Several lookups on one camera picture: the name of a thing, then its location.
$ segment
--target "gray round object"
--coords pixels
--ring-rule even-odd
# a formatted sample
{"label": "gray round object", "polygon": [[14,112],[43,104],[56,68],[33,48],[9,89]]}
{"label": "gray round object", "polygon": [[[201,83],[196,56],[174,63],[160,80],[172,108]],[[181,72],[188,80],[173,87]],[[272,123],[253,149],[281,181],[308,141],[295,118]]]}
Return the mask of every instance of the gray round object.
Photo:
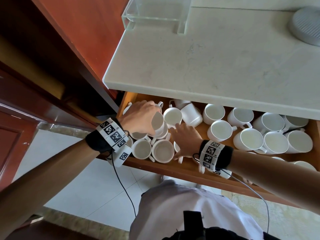
{"label": "gray round object", "polygon": [[305,43],[320,46],[320,8],[304,7],[289,22],[290,32]]}

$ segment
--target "white countertop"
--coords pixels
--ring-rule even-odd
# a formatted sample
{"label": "white countertop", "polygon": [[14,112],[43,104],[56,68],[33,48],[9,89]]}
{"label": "white countertop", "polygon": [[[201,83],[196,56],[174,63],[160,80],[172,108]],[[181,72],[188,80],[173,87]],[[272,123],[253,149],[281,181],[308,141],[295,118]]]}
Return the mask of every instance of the white countertop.
{"label": "white countertop", "polygon": [[186,35],[136,24],[110,89],[320,120],[320,47],[291,36],[293,13],[192,7]]}

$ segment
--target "drawer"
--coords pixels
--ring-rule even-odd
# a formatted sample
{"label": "drawer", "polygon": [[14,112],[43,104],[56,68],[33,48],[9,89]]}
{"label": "drawer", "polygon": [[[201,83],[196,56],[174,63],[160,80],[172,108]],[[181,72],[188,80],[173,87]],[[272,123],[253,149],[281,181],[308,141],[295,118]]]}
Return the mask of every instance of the drawer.
{"label": "drawer", "polygon": [[[153,100],[155,103],[162,101],[163,102],[162,111],[165,111],[169,107],[169,100],[171,100],[171,98],[126,92],[123,97],[122,103],[120,105],[117,117],[122,115],[123,110],[126,108],[129,102],[134,103],[142,100],[147,100],[147,101]],[[194,105],[197,108],[199,108],[201,112],[204,110],[206,106],[206,104],[204,103],[197,103],[197,102],[194,102]],[[223,120],[227,120],[227,115],[232,110],[232,108],[225,106],[225,110],[226,110],[226,115],[223,118]],[[259,117],[261,114],[262,112],[254,111],[254,119]],[[205,123],[201,123],[196,127],[196,130],[199,132],[199,134],[202,136],[203,139],[209,139],[207,136],[207,130],[209,127],[210,125],[207,125]],[[306,161],[311,165],[313,165],[318,171],[320,171],[319,128],[320,128],[320,121],[316,121],[316,120],[310,120],[308,125],[305,127],[306,133],[312,138],[314,143],[314,147],[312,151],[308,153],[279,154],[279,155],[268,155],[268,156],[271,156],[271,157],[278,156],[288,162],[299,161],[299,160]],[[239,131],[241,131],[241,129],[234,131],[232,136],[229,139],[223,141],[222,143],[225,145],[234,147],[233,137]],[[195,164],[194,161],[190,158],[184,158],[182,164],[179,164],[177,160],[170,161],[167,164],[162,164],[159,162],[152,162],[149,159],[141,160],[134,157],[129,157],[124,162],[124,165],[258,198],[258,196],[254,192],[252,192],[245,185],[236,181],[232,177],[229,179],[225,179],[207,170],[205,171],[204,174],[199,173],[198,165]],[[257,193],[259,193],[262,197],[264,197],[264,199],[266,200],[278,202],[286,205],[292,205],[291,203],[281,198],[278,198],[277,196],[267,192],[266,190],[263,190],[259,186],[252,185],[251,187]]]}

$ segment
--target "cabinet door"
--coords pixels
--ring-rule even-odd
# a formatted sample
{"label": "cabinet door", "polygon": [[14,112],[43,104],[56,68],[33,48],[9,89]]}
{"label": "cabinet door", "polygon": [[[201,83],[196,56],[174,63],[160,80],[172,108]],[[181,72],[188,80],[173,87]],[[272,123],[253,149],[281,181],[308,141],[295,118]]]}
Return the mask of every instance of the cabinet door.
{"label": "cabinet door", "polygon": [[0,190],[11,184],[37,124],[0,111]]}

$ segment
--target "hand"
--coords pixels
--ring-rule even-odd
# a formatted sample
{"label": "hand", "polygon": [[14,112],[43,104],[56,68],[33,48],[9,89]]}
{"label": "hand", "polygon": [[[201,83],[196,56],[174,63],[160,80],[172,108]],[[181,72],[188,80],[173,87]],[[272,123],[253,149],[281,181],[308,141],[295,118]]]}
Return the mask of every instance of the hand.
{"label": "hand", "polygon": [[176,124],[176,128],[176,130],[170,128],[170,133],[173,140],[180,147],[180,151],[174,155],[173,159],[192,157],[194,153],[198,153],[203,140],[197,130],[185,123]]}
{"label": "hand", "polygon": [[143,100],[130,106],[128,111],[118,118],[122,128],[130,133],[148,133],[154,135],[156,132],[152,128],[151,121],[160,108],[155,106],[154,101]]}

